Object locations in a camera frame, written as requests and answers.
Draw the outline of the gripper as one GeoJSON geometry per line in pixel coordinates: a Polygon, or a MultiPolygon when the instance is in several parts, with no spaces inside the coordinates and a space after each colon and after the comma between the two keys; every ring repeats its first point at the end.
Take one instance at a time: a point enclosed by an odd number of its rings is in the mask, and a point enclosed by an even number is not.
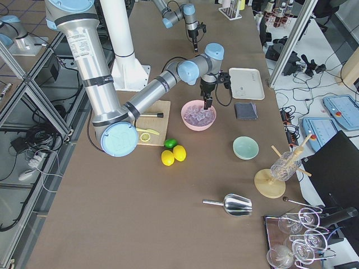
{"type": "Polygon", "coordinates": [[[197,37],[199,35],[199,32],[197,29],[194,29],[194,30],[187,29],[187,33],[188,33],[188,37],[192,41],[192,45],[194,47],[194,52],[197,53],[198,52],[197,37]]]}
{"type": "Polygon", "coordinates": [[[208,110],[213,102],[213,98],[211,97],[211,92],[215,90],[217,83],[207,82],[203,79],[200,80],[200,95],[204,98],[204,110],[208,110]]]}

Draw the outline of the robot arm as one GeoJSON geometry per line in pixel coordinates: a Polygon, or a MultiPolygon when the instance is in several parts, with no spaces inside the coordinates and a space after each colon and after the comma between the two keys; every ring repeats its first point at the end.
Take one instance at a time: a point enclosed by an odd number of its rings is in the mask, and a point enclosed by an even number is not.
{"type": "Polygon", "coordinates": [[[216,75],[224,48],[210,43],[193,59],[171,63],[155,79],[134,54],[128,16],[123,1],[102,1],[101,7],[112,42],[115,61],[109,67],[97,28],[93,1],[46,1],[49,28],[62,32],[94,111],[93,126],[104,152],[122,157],[138,143],[133,122],[178,82],[194,85],[197,79],[216,75]]]}
{"type": "Polygon", "coordinates": [[[178,8],[175,11],[172,11],[169,8],[169,4],[165,3],[163,0],[153,0],[153,2],[161,13],[162,23],[166,29],[172,28],[181,20],[185,21],[188,39],[194,47],[194,52],[197,53],[197,37],[199,35],[199,30],[206,26],[200,24],[197,20],[195,6],[192,3],[182,5],[177,4],[178,8]]]}

